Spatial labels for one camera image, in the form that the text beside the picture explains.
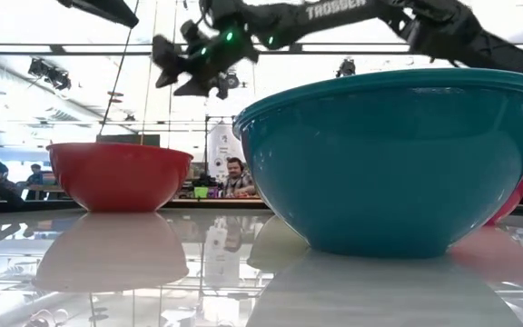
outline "teal bowl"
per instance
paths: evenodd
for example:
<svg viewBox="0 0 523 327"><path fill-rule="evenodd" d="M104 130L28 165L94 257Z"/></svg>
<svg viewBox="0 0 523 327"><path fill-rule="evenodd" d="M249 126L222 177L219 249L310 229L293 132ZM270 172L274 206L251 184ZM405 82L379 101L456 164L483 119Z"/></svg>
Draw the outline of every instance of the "teal bowl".
<svg viewBox="0 0 523 327"><path fill-rule="evenodd" d="M328 253L442 255L523 175L523 74L418 69L309 84L234 120L262 199Z"/></svg>

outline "pink bowl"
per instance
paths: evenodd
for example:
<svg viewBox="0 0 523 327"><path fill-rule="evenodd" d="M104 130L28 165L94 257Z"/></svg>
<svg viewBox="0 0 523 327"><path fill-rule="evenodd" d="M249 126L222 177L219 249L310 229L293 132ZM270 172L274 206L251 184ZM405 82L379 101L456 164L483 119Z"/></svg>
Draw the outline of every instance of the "pink bowl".
<svg viewBox="0 0 523 327"><path fill-rule="evenodd" d="M502 205L501 208L491 217L486 223L487 226L495 225L500 219L507 217L510 213L516 209L523 197L523 178L519 181L518 186L514 192L509 196L508 200Z"/></svg>

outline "bowl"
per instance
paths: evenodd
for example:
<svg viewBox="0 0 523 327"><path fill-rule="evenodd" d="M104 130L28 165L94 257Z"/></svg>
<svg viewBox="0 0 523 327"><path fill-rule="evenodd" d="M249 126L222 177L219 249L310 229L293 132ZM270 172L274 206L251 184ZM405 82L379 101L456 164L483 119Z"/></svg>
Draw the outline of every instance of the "bowl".
<svg viewBox="0 0 523 327"><path fill-rule="evenodd" d="M516 209L518 204L522 201L523 198L523 178L519 181L518 186L514 189L514 192L509 196L508 200L502 205L499 210L494 213L494 215L489 218L486 223L487 226L493 226L497 224L502 218L506 218L510 213Z"/></svg>
<svg viewBox="0 0 523 327"><path fill-rule="evenodd" d="M70 143L47 146L64 191L91 212L151 212L183 186L192 156L156 146Z"/></svg>
<svg viewBox="0 0 523 327"><path fill-rule="evenodd" d="M88 213L55 239L33 284L53 292L119 292L165 285L188 272L181 241L158 213Z"/></svg>
<svg viewBox="0 0 523 327"><path fill-rule="evenodd" d="M311 248L439 256L522 178L523 74L413 69L309 84L244 109L233 133L261 198Z"/></svg>

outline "cable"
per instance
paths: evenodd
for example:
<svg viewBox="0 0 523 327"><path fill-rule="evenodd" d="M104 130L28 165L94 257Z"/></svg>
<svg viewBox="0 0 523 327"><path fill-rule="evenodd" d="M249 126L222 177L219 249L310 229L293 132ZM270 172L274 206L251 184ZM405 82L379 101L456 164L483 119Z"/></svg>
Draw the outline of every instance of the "cable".
<svg viewBox="0 0 523 327"><path fill-rule="evenodd" d="M153 34L156 34L156 17L158 16L159 9L158 7L154 10L154 17L153 17ZM149 93L151 90L151 76L153 75L153 63L149 62L149 78L146 81L146 93L144 94L144 111L143 111L143 129L141 131L141 145L144 144L144 127L146 125L146 111L148 110L149 106Z"/></svg>
<svg viewBox="0 0 523 327"><path fill-rule="evenodd" d="M159 319L159 322L157 323L159 326L162 326L161 324L161 320L163 319L163 286L159 286L159 315L158 315L158 319Z"/></svg>
<svg viewBox="0 0 523 327"><path fill-rule="evenodd" d="M42 76L37 77L29 86L25 88L25 90L29 89L30 87L34 86L37 82L39 82L42 79Z"/></svg>
<svg viewBox="0 0 523 327"><path fill-rule="evenodd" d="M140 4L140 2L141 2L140 0L136 0L136 5L134 6L134 15L136 15L136 11L138 10L138 5ZM104 126L106 125L106 121L108 120L108 112L110 111L110 105L113 103L114 93L116 92L116 86L118 86L118 79L120 78L120 73L123 70L124 58L126 57L126 50L128 49L128 44L131 42L132 33L133 33L133 29L131 28L128 31L128 36L126 36L126 43L124 44L123 57L120 59L120 65L118 66L118 71L116 72L116 78L114 79L113 91L110 93L110 99L108 100L108 106L106 107L106 112L104 113L104 118L102 120L102 124L100 125L100 132L98 132L98 136L102 135L102 131L104 130Z"/></svg>
<svg viewBox="0 0 523 327"><path fill-rule="evenodd" d="M176 5L174 7L174 19L173 19L173 25L174 26L177 26L177 18L179 17L179 6ZM173 30L173 42L176 42L176 39L177 39L177 29L175 28ZM171 85L171 87L169 87L169 113L168 113L168 117L169 117L169 125L167 127L167 149L170 149L171 148L171 113L173 112L173 97L174 97L174 94L173 94L173 86Z"/></svg>
<svg viewBox="0 0 523 327"><path fill-rule="evenodd" d="M88 293L88 303L90 304L90 313L92 314L92 321L90 324L93 327L96 327L96 319L94 319L94 316L96 315L96 311L94 310L94 299L92 298L92 294Z"/></svg>
<svg viewBox="0 0 523 327"><path fill-rule="evenodd" d="M201 17L196 24L198 25L200 22L204 22L207 27L214 29L213 25L207 20L207 12L209 12L209 9L211 9L211 0L199 0L199 11L201 11Z"/></svg>
<svg viewBox="0 0 523 327"><path fill-rule="evenodd" d="M136 326L136 292L133 289L133 327Z"/></svg>

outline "ceiling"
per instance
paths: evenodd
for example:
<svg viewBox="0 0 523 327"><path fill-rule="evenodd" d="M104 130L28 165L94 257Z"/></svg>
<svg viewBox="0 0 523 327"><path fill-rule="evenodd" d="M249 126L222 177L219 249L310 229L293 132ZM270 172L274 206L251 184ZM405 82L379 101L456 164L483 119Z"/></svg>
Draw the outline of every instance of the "ceiling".
<svg viewBox="0 0 523 327"><path fill-rule="evenodd" d="M134 8L135 0L126 0ZM249 4L267 1L247 1ZM515 42L523 43L523 0L500 0L497 8L488 0L468 0L486 29ZM132 30L131 51L150 52L153 35L163 34L177 42L183 42L175 31L188 20L196 20L199 11L195 0L182 1L140 0L137 15L141 20ZM0 0L0 51L19 52L25 55L0 54L0 130L19 131L24 138L42 140L69 140L91 138L99 130L98 121L104 116L108 105L108 92L121 65L121 56L85 55L82 53L122 52L128 30L105 22L83 12L66 9L54 0ZM305 37L308 43L399 43L394 35L379 21L348 25ZM79 55L40 55L47 63L69 72L72 89L61 96L44 81L36 81L27 73L35 48L50 51L49 44L62 44L68 52ZM399 45L320 45L314 50L328 51L402 51ZM442 67L446 63L430 64L428 58L398 55L355 55L361 73L419 68ZM205 115L232 116L245 106L271 94L312 82L330 79L338 68L342 55L263 55L257 65L242 61L236 65L236 73L245 87L230 90L230 97L221 101L215 96L208 100L196 97L171 97L171 87L154 88L160 73L144 55L128 55L115 87L122 93L119 104L113 104L108 117L121 122L133 114L137 124L119 127L111 125L105 132L130 133L142 131L159 133L168 139L179 139L184 149L203 143ZM47 120L78 120L80 124L70 128L38 126L37 118ZM157 124L156 121L171 121Z"/></svg>

